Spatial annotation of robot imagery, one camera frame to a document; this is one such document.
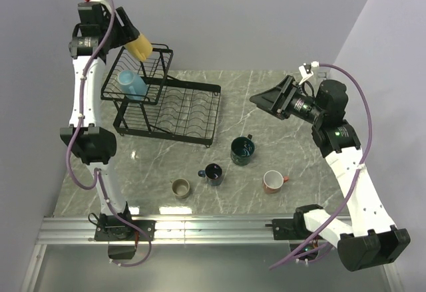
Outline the yellow ceramic mug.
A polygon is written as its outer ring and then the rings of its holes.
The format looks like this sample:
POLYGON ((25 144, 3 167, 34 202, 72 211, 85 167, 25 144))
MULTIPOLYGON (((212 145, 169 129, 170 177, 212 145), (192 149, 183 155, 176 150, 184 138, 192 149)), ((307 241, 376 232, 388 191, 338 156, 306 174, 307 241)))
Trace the yellow ceramic mug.
POLYGON ((142 33, 135 40, 125 44, 124 47, 140 62, 144 62, 153 50, 151 42, 142 33))

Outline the light blue ceramic mug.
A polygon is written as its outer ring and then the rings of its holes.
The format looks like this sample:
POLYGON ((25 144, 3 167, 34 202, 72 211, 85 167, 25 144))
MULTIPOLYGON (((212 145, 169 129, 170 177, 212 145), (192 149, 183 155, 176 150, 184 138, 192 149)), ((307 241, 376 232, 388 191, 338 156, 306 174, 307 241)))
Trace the light blue ceramic mug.
POLYGON ((120 91, 129 99, 141 101, 146 96, 148 87, 135 72, 124 70, 117 76, 120 91))

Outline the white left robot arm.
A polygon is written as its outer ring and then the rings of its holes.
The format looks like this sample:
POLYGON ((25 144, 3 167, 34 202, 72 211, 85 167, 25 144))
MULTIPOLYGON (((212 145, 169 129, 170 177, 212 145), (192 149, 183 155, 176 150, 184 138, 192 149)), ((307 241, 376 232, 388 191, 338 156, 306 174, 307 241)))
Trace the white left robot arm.
POLYGON ((83 190, 96 189, 101 200, 97 230, 126 240, 136 233, 128 203, 122 196, 113 158, 115 135, 101 124, 101 86, 108 52, 123 46, 126 35, 105 1, 79 3, 80 21, 73 29, 69 52, 75 91, 69 125, 60 130, 72 181, 83 190))

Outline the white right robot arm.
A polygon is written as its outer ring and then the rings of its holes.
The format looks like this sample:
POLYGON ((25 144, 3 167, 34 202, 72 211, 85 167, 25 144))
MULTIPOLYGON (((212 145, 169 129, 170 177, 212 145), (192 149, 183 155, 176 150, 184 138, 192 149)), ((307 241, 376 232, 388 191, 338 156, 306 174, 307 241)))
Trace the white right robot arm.
POLYGON ((336 247, 348 271, 393 263, 411 238, 385 210, 364 164, 367 152, 344 118, 346 86, 325 80, 315 96, 307 96, 303 86, 288 75, 274 88, 251 96, 250 101, 280 120, 296 116, 311 124, 313 140, 345 197, 350 225, 312 204, 296 209, 294 233, 306 243, 320 238, 336 247))

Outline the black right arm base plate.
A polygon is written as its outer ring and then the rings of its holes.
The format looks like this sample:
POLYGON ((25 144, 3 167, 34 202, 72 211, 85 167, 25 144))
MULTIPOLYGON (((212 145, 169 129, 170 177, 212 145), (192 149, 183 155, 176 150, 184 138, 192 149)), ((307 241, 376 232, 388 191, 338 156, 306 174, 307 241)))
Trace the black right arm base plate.
POLYGON ((312 234, 311 231, 307 230, 304 222, 294 219, 273 219, 265 226, 272 230, 275 241, 305 240, 312 234))

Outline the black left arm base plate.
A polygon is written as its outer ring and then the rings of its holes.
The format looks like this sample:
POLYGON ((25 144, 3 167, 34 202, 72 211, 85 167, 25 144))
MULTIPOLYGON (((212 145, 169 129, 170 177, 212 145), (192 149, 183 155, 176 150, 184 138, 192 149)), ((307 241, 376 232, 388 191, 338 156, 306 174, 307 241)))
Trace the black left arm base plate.
MULTIPOLYGON (((149 239, 154 238, 156 222, 154 220, 133 220, 132 223, 143 230, 149 239)), ((117 219, 108 219, 98 225, 95 231, 95 241, 134 241, 136 230, 117 219)))

